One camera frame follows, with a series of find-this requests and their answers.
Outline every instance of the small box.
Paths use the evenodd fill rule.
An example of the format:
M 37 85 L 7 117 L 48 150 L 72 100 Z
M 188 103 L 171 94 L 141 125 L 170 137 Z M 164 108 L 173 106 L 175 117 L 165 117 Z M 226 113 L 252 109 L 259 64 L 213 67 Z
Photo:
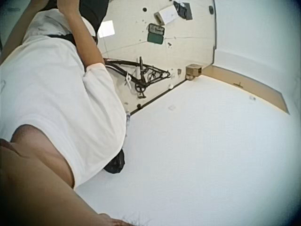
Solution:
M 159 25 L 166 25 L 174 21 L 178 17 L 179 15 L 174 5 L 155 13 L 155 18 Z
M 188 65 L 186 67 L 186 74 L 194 77 L 198 77 L 202 74 L 202 66 L 201 65 Z

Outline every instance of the hand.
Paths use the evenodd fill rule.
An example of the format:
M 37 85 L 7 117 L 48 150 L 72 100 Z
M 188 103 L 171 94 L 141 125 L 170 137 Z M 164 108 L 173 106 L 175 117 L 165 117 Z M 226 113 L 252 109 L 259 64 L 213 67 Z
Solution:
M 48 2 L 49 0 L 31 0 L 28 5 L 28 8 L 39 12 L 47 5 Z
M 79 0 L 57 0 L 57 8 L 65 16 L 79 14 Z

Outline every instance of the skin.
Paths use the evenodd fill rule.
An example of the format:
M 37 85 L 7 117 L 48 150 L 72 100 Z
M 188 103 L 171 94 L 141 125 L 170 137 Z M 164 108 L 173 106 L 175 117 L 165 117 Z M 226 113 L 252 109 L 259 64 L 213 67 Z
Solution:
M 22 44 L 26 30 L 48 0 L 31 0 L 3 48 L 1 62 Z M 70 25 L 84 66 L 103 63 L 103 57 L 79 13 L 79 0 L 58 0 Z M 31 226 L 130 226 L 97 214 L 73 190 L 72 171 L 42 131 L 19 127 L 10 142 L 0 140 L 0 201 L 6 218 Z

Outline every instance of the white t-shirt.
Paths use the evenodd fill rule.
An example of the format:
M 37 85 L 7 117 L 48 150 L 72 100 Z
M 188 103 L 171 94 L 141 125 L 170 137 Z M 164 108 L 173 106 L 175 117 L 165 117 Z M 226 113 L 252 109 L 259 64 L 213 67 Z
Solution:
M 121 150 L 126 113 L 103 64 L 85 71 L 71 42 L 45 36 L 69 30 L 57 9 L 38 13 L 23 45 L 1 65 L 0 137 L 10 140 L 25 124 L 40 129 L 67 160 L 79 186 Z

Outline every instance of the black shorts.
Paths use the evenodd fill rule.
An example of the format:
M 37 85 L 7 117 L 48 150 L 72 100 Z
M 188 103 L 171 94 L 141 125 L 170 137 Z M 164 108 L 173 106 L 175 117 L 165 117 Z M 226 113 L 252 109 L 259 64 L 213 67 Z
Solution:
M 80 0 L 79 11 L 83 18 L 90 22 L 96 34 L 107 14 L 109 0 Z M 49 0 L 41 11 L 57 8 L 57 0 Z

